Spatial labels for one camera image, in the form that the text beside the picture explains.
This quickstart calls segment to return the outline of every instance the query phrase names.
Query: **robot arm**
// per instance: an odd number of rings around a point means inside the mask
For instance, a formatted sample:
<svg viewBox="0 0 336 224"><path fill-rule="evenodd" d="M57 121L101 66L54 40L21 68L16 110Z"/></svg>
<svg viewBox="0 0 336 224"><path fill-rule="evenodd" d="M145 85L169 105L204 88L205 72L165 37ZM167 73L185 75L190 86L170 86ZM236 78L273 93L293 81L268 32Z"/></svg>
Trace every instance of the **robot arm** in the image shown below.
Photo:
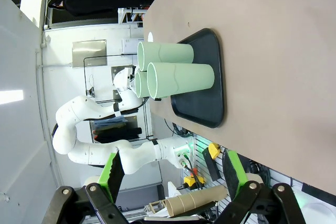
<svg viewBox="0 0 336 224"><path fill-rule="evenodd" d="M183 168L181 162L187 162L187 160L182 154L189 153L190 149L185 144L187 139L179 136L146 142L139 148L133 148L126 140L109 144L93 144L77 139L77 123L87 119L119 116L122 111L141 105L142 99L137 98L133 91L134 80L130 78L131 73L132 68L125 68L114 78L114 85L122 98L120 103L102 107L86 96L78 96L58 109L56 112L58 129L53 138L53 146L59 154L68 154L75 163L105 165L110 154L119 151L125 174L132 174L142 165L160 159L168 159L177 168Z"/></svg>

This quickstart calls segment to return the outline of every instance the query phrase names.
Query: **table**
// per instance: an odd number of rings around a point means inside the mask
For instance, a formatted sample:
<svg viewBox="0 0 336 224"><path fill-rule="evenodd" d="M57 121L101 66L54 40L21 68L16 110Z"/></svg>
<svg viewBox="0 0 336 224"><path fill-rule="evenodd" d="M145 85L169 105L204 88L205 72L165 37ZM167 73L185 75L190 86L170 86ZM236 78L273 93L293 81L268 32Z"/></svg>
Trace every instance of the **table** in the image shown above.
<svg viewBox="0 0 336 224"><path fill-rule="evenodd" d="M208 27L222 43L227 113L210 129L151 111L336 195L335 0L155 0L144 36L178 42Z"/></svg>

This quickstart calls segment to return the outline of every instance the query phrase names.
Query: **cable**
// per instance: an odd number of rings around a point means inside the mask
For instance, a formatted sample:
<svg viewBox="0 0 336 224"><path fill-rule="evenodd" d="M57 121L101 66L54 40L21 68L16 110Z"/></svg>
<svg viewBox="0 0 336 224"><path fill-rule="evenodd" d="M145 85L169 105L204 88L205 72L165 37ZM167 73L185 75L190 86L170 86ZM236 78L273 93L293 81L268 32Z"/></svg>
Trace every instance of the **cable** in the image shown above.
<svg viewBox="0 0 336 224"><path fill-rule="evenodd" d="M265 186L270 187L271 184L271 175L269 168L265 165L262 165L260 163L256 163L258 170L259 170L259 176L263 179L263 182Z"/></svg>
<svg viewBox="0 0 336 224"><path fill-rule="evenodd" d="M196 181L197 189L198 190L202 190L203 189L202 183L200 182L200 180L198 179L198 177L196 176L196 174L194 173L194 171L191 170L188 166L185 166L184 168L186 168L194 176L195 181Z"/></svg>
<svg viewBox="0 0 336 224"><path fill-rule="evenodd" d="M190 169L192 170L193 169L193 165L191 164L191 161L190 161L189 157L186 154L184 154L183 156L188 160L188 162L190 164Z"/></svg>
<svg viewBox="0 0 336 224"><path fill-rule="evenodd" d="M188 188L188 187L189 187L188 183L183 183L182 185L177 187L176 190L182 190L182 189L185 189L185 188Z"/></svg>
<svg viewBox="0 0 336 224"><path fill-rule="evenodd" d="M164 122L166 123L166 125L167 125L167 127L168 127L168 129L171 131L171 132L173 132L173 135L175 134L175 132L168 126L168 124L167 124L167 121L166 121L166 119L164 119Z"/></svg>
<svg viewBox="0 0 336 224"><path fill-rule="evenodd" d="M52 130L52 133L51 133L53 138L54 138L54 135L55 135L57 129L58 129L58 124L56 123L55 126L54 126L54 129Z"/></svg>
<svg viewBox="0 0 336 224"><path fill-rule="evenodd" d="M141 105L139 105L138 107L134 108L133 110L136 110L136 109L141 108L142 106L144 106L145 103L148 101L148 99L149 99L149 97L144 98L144 101L141 103Z"/></svg>
<svg viewBox="0 0 336 224"><path fill-rule="evenodd" d="M177 125L175 123L173 123L173 127L174 127L174 130L177 133L177 135L179 135L180 137L192 136L190 133L184 133L182 130L179 130L179 128L177 127Z"/></svg>
<svg viewBox="0 0 336 224"><path fill-rule="evenodd" d="M216 203L216 218L219 216L219 203Z"/></svg>
<svg viewBox="0 0 336 224"><path fill-rule="evenodd" d="M93 75L91 74L90 75L90 77L89 77L89 84L93 87L93 86L95 86L94 85L94 78L93 78Z"/></svg>

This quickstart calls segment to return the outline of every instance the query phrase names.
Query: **mint green cup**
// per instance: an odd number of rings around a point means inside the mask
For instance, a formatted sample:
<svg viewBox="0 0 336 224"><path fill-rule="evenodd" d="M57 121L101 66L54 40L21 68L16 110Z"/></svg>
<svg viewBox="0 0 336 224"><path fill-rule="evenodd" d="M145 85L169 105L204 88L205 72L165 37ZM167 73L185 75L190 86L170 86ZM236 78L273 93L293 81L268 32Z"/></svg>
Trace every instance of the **mint green cup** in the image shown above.
<svg viewBox="0 0 336 224"><path fill-rule="evenodd" d="M147 84L151 98L209 89L215 81L214 70L207 64L151 62Z"/></svg>
<svg viewBox="0 0 336 224"><path fill-rule="evenodd" d="M147 72L138 71L135 74L135 92L138 98L149 97L149 90L147 85Z"/></svg>
<svg viewBox="0 0 336 224"><path fill-rule="evenodd" d="M141 71L147 71L151 62L192 63L194 50L189 44L139 42L138 63Z"/></svg>

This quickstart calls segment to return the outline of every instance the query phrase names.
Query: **door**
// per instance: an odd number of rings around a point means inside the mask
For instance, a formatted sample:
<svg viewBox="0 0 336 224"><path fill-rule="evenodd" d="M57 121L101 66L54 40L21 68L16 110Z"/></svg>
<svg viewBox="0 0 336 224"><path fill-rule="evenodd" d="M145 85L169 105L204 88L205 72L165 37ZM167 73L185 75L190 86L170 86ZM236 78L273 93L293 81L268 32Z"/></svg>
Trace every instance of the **door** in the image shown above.
<svg viewBox="0 0 336 224"><path fill-rule="evenodd" d="M41 223L56 190L38 103L41 30L0 0L1 223Z"/></svg>

